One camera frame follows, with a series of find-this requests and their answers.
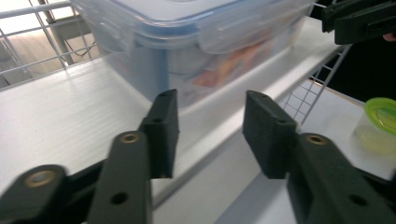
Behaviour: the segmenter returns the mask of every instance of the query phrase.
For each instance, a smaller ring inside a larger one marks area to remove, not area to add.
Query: brass screw
[[[314,135],[314,134],[310,134],[306,137],[306,140],[308,140],[308,142],[315,144],[315,145],[320,145],[320,146],[324,146],[327,144],[327,140],[319,135]]]
[[[55,178],[56,174],[53,171],[39,171],[29,175],[24,183],[28,188],[37,188],[48,184]]]
[[[134,143],[139,141],[139,135],[134,134],[134,133],[128,133],[125,134],[122,138],[121,138],[121,142],[122,143]]]

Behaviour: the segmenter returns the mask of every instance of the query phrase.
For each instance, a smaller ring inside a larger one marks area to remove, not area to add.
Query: small round container
[[[380,154],[396,152],[396,101],[373,98],[366,102],[364,111],[355,129],[358,142]]]

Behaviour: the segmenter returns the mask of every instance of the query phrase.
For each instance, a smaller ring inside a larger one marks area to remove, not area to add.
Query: plastic container
[[[379,154],[396,153],[396,101],[370,99],[364,112],[355,129],[359,143]]]
[[[71,0],[109,62],[150,100],[186,106],[290,46],[312,0]]]

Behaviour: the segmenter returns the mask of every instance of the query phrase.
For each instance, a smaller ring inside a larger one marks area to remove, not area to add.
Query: green lid
[[[373,98],[364,107],[369,120],[379,129],[396,136],[396,101]]]

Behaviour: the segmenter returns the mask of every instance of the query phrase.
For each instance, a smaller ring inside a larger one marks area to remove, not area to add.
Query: wire rack
[[[100,56],[87,24],[69,2],[29,3],[0,12],[0,88]]]
[[[323,0],[319,1],[319,3],[314,3],[309,10],[309,15],[315,17],[315,11],[320,11],[322,8],[336,2],[336,0]],[[351,45],[344,46],[332,59],[314,72],[308,80],[305,80],[287,97],[278,102],[294,120],[301,124],[305,122],[319,96],[328,86],[339,65],[347,56],[350,48]]]

